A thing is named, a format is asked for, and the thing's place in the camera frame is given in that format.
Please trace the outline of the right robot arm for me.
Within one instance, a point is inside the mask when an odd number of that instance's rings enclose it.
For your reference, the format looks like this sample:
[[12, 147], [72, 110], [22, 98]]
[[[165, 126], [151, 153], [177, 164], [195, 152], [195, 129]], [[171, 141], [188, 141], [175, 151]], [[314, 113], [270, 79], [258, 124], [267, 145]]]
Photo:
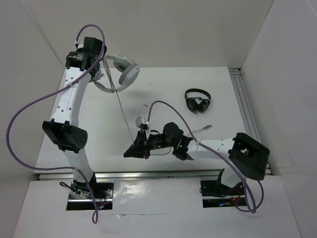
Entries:
[[169, 122], [162, 133], [151, 130], [147, 123], [141, 124], [136, 139], [123, 156], [148, 159], [153, 150], [163, 148], [172, 148], [172, 154], [181, 161], [223, 160], [228, 168], [220, 173], [216, 182], [216, 189], [221, 194], [228, 194], [245, 179], [264, 180], [270, 154], [267, 147], [242, 132], [228, 139], [198, 140], [185, 136], [183, 130]]

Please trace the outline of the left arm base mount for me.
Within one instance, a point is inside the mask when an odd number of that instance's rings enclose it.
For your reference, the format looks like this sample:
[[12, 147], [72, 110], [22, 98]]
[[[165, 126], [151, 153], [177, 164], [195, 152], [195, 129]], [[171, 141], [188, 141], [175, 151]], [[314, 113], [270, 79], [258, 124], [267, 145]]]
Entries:
[[[83, 210], [94, 210], [94, 204], [91, 193], [85, 187], [84, 189], [78, 188], [71, 183], [67, 185], [64, 182], [59, 183], [60, 186], [68, 188], [68, 200], [67, 200], [67, 211], [83, 211]], [[99, 210], [111, 210], [113, 201], [113, 182], [101, 182], [97, 183], [97, 189], [94, 191], [94, 198], [96, 201], [97, 208]]]

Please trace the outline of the white over-ear headphones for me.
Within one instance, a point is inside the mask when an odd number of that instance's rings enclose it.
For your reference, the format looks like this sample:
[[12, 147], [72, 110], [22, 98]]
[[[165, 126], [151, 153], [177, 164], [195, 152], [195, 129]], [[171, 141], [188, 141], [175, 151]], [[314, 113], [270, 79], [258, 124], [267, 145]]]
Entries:
[[107, 60], [112, 60], [115, 69], [121, 72], [121, 76], [118, 80], [120, 86], [118, 88], [114, 88], [114, 86], [112, 85], [110, 86], [110, 88], [106, 88], [101, 83], [93, 81], [94, 85], [97, 86], [97, 88], [99, 88], [100, 90], [106, 93], [121, 92], [132, 85], [137, 79], [140, 72], [139, 65], [131, 58], [123, 55], [106, 55], [104, 57], [103, 62], [106, 66], [105, 69], [108, 70], [108, 78], [110, 78], [110, 71]]

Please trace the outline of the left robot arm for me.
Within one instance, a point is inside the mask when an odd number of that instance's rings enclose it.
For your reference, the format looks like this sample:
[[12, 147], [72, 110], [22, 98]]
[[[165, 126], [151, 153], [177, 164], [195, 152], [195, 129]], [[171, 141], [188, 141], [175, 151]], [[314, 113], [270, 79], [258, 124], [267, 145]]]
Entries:
[[88, 133], [79, 127], [79, 111], [88, 83], [100, 72], [101, 49], [101, 40], [85, 37], [83, 44], [67, 55], [64, 83], [67, 89], [62, 92], [52, 118], [42, 124], [45, 134], [73, 167], [71, 189], [87, 198], [97, 194], [98, 186], [87, 159]]

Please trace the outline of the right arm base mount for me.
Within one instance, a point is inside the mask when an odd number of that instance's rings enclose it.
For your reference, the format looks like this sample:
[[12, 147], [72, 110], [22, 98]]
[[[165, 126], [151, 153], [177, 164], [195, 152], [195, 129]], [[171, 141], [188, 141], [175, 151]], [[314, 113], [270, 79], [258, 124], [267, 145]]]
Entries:
[[246, 206], [242, 181], [238, 178], [234, 187], [222, 184], [224, 171], [222, 169], [215, 179], [200, 181], [204, 208]]

